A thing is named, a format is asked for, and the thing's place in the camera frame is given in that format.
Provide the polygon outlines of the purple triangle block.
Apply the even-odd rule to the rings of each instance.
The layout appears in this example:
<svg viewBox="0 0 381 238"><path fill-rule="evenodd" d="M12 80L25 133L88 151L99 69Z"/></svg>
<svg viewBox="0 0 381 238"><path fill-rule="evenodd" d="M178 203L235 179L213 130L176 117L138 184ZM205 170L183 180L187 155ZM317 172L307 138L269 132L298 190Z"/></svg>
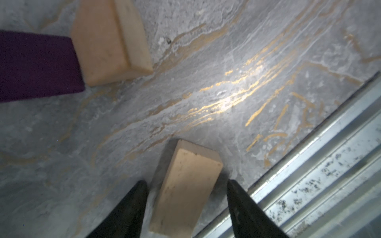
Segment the purple triangle block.
<svg viewBox="0 0 381 238"><path fill-rule="evenodd" d="M1 31L1 102L84 91L71 38Z"/></svg>

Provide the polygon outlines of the natural wood triangle block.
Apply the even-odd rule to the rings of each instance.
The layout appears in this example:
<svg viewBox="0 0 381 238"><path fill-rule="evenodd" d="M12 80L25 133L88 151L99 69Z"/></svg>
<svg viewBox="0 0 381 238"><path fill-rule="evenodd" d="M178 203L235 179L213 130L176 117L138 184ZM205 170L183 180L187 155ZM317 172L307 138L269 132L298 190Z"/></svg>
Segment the natural wood triangle block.
<svg viewBox="0 0 381 238"><path fill-rule="evenodd" d="M71 39L88 86L153 73L144 25L133 1L80 1Z"/></svg>

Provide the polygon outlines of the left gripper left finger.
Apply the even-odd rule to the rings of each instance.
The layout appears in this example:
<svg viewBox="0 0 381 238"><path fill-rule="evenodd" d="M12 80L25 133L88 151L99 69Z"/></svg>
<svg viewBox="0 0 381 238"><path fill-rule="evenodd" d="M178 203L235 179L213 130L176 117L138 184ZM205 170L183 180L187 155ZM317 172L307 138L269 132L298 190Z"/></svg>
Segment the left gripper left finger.
<svg viewBox="0 0 381 238"><path fill-rule="evenodd" d="M139 180L87 238L139 238L147 198L147 182Z"/></svg>

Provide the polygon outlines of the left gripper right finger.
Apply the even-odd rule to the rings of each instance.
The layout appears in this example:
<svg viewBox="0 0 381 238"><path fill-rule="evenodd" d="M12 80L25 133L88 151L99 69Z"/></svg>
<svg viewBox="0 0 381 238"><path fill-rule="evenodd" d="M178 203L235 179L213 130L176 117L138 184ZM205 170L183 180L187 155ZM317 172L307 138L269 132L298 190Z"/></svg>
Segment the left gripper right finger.
<svg viewBox="0 0 381 238"><path fill-rule="evenodd" d="M236 238L288 238L236 180L227 182L227 200Z"/></svg>

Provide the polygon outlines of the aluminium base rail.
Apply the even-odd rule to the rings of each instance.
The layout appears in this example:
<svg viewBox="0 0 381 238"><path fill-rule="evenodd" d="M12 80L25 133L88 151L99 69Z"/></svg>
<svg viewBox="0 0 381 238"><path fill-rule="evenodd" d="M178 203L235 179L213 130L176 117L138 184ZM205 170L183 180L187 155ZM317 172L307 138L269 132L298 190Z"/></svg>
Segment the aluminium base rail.
<svg viewBox="0 0 381 238"><path fill-rule="evenodd" d="M248 195L291 238L347 238L381 215L377 72Z"/></svg>

